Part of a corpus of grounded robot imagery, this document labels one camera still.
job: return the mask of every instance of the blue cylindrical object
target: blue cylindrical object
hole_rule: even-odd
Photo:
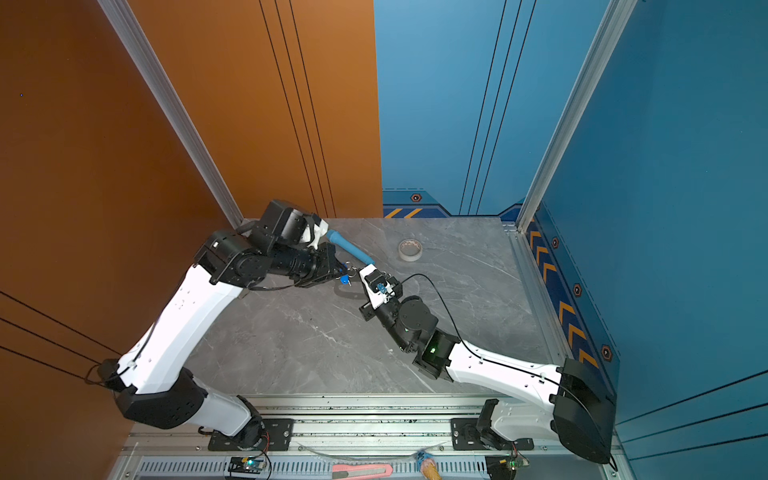
[[[331,243],[334,243],[338,245],[339,247],[343,248],[344,250],[351,253],[357,260],[360,260],[365,265],[371,265],[375,263],[373,261],[373,258],[366,255],[365,252],[360,250],[359,248],[352,245],[349,240],[341,236],[341,233],[335,231],[335,230],[328,230],[328,233],[326,233],[326,237],[328,238],[328,241]]]

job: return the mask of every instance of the roll of tape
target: roll of tape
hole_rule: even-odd
[[[413,238],[406,238],[397,246],[398,255],[400,255],[400,258],[406,262],[417,261],[422,257],[423,251],[424,249],[422,248],[421,243]]]

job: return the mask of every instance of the marble surface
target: marble surface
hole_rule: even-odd
[[[484,349],[531,362],[550,362],[532,316],[509,240],[496,218],[335,219],[347,240],[381,270],[404,280],[428,275],[440,289],[462,336]],[[421,259],[408,263],[397,246],[416,238]],[[340,251],[340,260],[351,260]],[[354,265],[362,266],[357,260]],[[284,285],[285,277],[262,285]],[[419,295],[453,333],[445,309],[426,280],[404,285]],[[374,318],[365,322],[362,285],[338,281],[309,289],[251,292],[232,302],[187,361],[205,383],[228,393],[488,393],[480,386],[430,379],[412,365]]]

